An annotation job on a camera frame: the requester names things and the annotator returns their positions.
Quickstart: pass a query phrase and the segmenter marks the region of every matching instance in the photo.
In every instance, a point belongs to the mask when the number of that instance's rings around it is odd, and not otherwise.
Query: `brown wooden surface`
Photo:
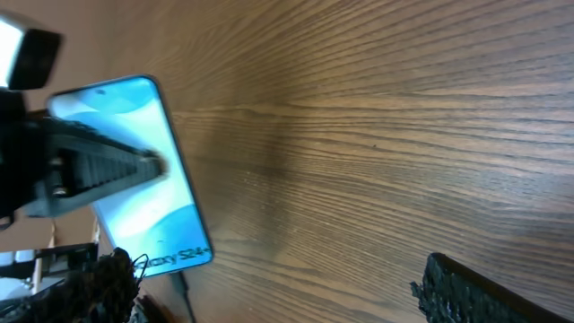
[[[199,322],[422,322],[432,251],[574,319],[572,1],[114,14],[110,76],[160,79],[213,239]]]

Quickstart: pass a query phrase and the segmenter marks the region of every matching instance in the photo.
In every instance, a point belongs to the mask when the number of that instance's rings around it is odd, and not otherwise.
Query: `black cable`
[[[183,271],[171,274],[170,276],[171,281],[173,282],[173,287],[183,296],[183,300],[185,301],[187,307],[187,314],[189,315],[189,319],[191,319],[191,323],[195,323],[196,317],[194,316],[194,311],[191,308],[189,297],[187,297],[187,291],[189,290],[189,287],[187,286],[186,278],[183,276]]]

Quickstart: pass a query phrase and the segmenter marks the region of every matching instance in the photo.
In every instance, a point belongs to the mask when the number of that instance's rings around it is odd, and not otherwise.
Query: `blue phone screen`
[[[167,173],[94,203],[115,246],[132,258],[147,254],[146,275],[201,265],[212,259],[201,217],[153,80],[136,76],[58,94],[50,114],[79,121],[124,144],[157,152]],[[136,264],[141,273],[144,260]]]

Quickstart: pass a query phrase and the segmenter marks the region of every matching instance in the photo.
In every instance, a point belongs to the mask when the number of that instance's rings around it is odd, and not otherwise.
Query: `phone screen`
[[[132,258],[149,257],[146,275],[209,262],[212,249],[155,82],[134,76],[62,92],[50,115],[78,121],[138,149],[157,152],[166,174],[93,204],[112,243]],[[141,274],[144,258],[136,263]]]

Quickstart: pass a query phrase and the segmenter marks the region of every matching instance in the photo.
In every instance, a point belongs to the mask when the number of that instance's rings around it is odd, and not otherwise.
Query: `wooden table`
[[[574,3],[123,0],[215,260],[199,322],[423,322],[439,251],[574,319]],[[175,316],[165,277],[144,289]]]

